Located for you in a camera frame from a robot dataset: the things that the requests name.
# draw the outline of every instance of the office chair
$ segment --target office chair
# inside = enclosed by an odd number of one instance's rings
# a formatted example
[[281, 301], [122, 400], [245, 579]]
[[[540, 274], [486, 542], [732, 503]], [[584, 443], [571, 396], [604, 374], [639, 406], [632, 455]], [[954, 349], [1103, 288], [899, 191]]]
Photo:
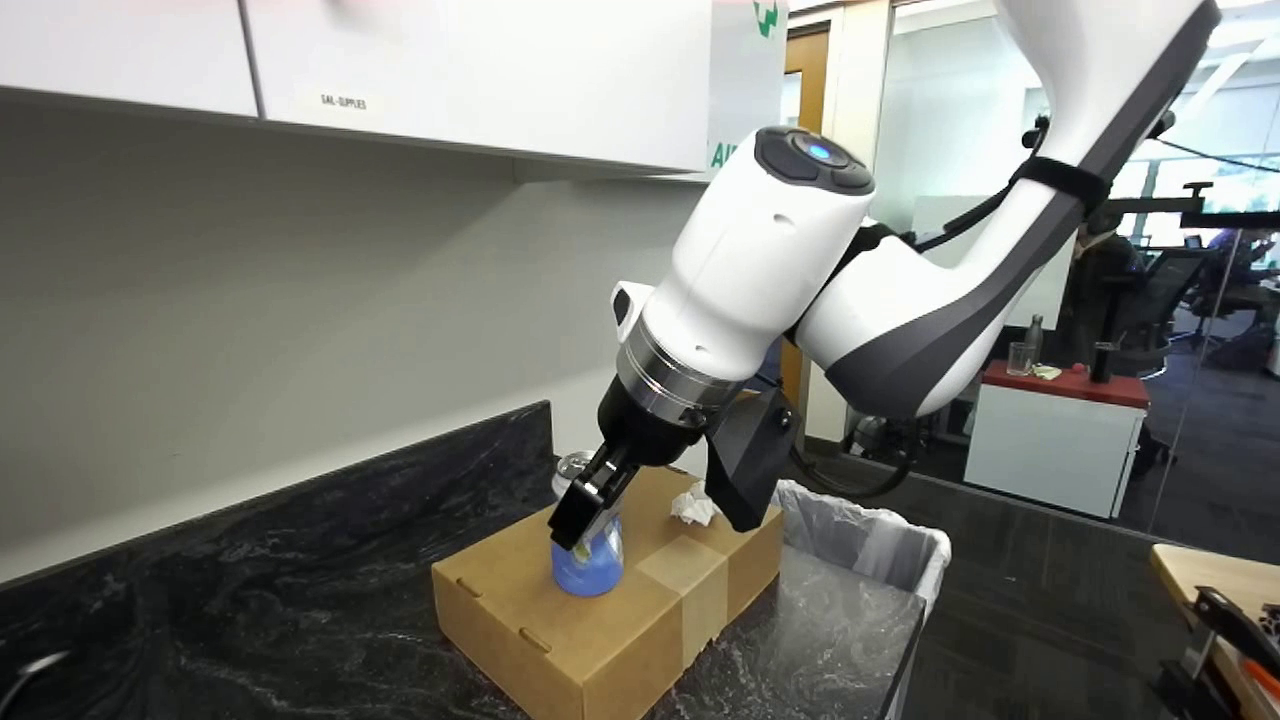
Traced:
[[1228, 295], [1222, 295], [1222, 288], [1215, 288], [1215, 282], [1222, 278], [1213, 278], [1210, 269], [1206, 269], [1206, 278], [1193, 283], [1193, 294], [1189, 294], [1189, 314], [1195, 316], [1195, 332], [1193, 332], [1193, 343], [1206, 343], [1206, 323], [1210, 321], [1228, 321], [1228, 316], [1235, 316], [1235, 314], [1254, 314], [1254, 323], [1261, 321], [1261, 314], [1256, 314], [1256, 303], [1235, 303], [1235, 301], [1228, 301]]
[[1206, 258], [1195, 248], [1169, 248], [1158, 258], [1151, 274], [1123, 288], [1113, 303], [1113, 370], [1121, 375], [1160, 375], [1169, 360], [1171, 314], [1200, 282]]

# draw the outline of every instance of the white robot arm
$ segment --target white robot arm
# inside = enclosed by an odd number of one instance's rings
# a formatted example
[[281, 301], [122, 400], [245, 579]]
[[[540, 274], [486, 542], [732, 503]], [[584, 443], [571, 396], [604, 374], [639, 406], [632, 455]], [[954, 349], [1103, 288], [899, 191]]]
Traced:
[[870, 416], [929, 416], [983, 365], [1016, 294], [1103, 202], [1113, 178], [1195, 71], [1222, 20], [1213, 0], [1003, 0], [1019, 51], [1054, 95], [1039, 154], [957, 269], [906, 240], [853, 252], [874, 173], [840, 143], [763, 127], [703, 191], [652, 294], [620, 288], [604, 443], [552, 512], [571, 548], [639, 466], [671, 466], [711, 438], [710, 492], [737, 527], [762, 524], [795, 431], [774, 396], [741, 392], [780, 337], [795, 337]]

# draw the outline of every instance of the cabinet door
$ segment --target cabinet door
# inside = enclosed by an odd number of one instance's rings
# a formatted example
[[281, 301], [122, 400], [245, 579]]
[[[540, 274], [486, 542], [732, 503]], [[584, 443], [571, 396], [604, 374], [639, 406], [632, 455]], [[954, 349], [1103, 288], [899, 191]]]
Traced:
[[711, 15], [710, 163], [721, 167], [757, 127], [780, 124], [788, 8], [780, 0], [715, 0]]
[[271, 122], [692, 163], [711, 0], [251, 0]]
[[251, 117], [238, 0], [0, 0], [0, 84]]
[[967, 484], [1117, 517], [1145, 413], [1045, 392], [980, 390]]

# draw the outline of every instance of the desk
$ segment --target desk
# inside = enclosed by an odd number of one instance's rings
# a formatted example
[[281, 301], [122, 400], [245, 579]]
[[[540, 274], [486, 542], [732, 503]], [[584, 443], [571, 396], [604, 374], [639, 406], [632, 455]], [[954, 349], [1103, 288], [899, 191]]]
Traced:
[[[1158, 543], [1151, 566], [1169, 597], [1189, 612], [1189, 621], [1193, 621], [1195, 583], [1222, 589], [1225, 597], [1232, 597], [1232, 605], [1246, 610], [1246, 618], [1261, 618], [1264, 605], [1280, 599], [1280, 566], [1254, 566], [1254, 559], [1178, 548], [1178, 543]], [[1246, 677], [1239, 652], [1232, 643], [1213, 640], [1210, 662], [1232, 684], [1246, 720], [1280, 720], [1280, 704], [1267, 699]]]
[[978, 396], [966, 479], [1113, 519], [1145, 421], [1148, 390], [1138, 375], [1091, 384], [1078, 365], [1039, 380], [993, 365]]

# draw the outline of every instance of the door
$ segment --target door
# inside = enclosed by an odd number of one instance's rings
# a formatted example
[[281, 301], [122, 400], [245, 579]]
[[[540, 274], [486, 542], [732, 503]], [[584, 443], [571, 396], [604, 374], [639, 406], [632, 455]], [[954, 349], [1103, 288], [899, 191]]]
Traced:
[[[823, 127], [829, 101], [829, 24], [788, 32], [788, 90], [786, 90], [786, 122], [801, 122], [801, 127]], [[780, 356], [786, 396], [803, 416], [810, 408], [810, 360], [792, 340], [786, 340]]]
[[0, 0], [0, 84], [256, 113], [238, 0]]

